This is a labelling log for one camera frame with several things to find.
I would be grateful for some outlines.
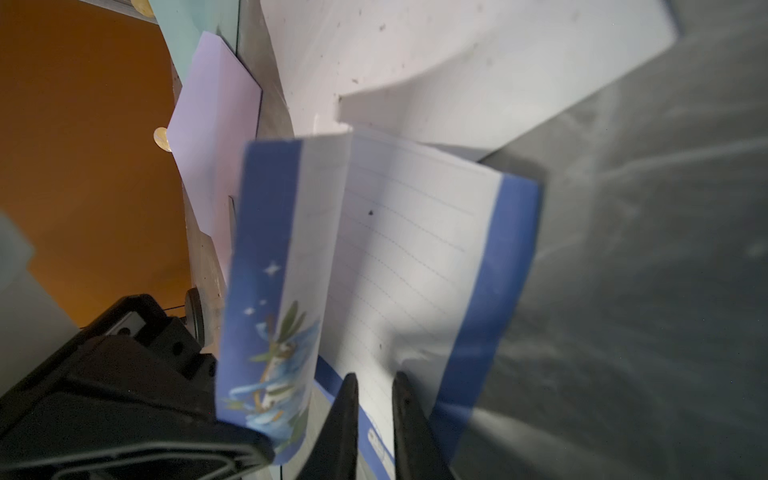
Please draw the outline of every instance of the orange wall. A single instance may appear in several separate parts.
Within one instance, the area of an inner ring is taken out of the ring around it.
[[[174,108],[157,25],[78,0],[0,2],[0,209],[78,325],[190,286],[181,182],[154,144]]]

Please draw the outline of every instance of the notebook page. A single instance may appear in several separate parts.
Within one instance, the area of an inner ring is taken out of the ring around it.
[[[319,354],[393,452],[392,379],[406,371],[428,415],[483,257],[502,176],[356,128]]]
[[[216,378],[217,418],[303,441],[349,163],[349,134],[246,153]]]

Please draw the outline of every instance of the white paper sheet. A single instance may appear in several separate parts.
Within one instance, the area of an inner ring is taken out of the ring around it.
[[[341,99],[342,121],[475,148],[477,157],[658,55],[677,35],[662,0],[262,7],[297,135],[331,128]]]

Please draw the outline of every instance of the gold circular piece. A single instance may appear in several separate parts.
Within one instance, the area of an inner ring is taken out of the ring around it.
[[[157,127],[154,129],[154,143],[165,151],[170,151],[168,144],[168,129],[166,127]]]

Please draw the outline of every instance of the white star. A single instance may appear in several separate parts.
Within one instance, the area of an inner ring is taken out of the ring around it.
[[[277,263],[275,263],[275,260],[272,260],[270,262],[270,265],[264,269],[264,273],[266,273],[269,276],[274,276],[274,274],[277,273],[277,271],[280,270],[280,268],[282,267],[277,265]]]

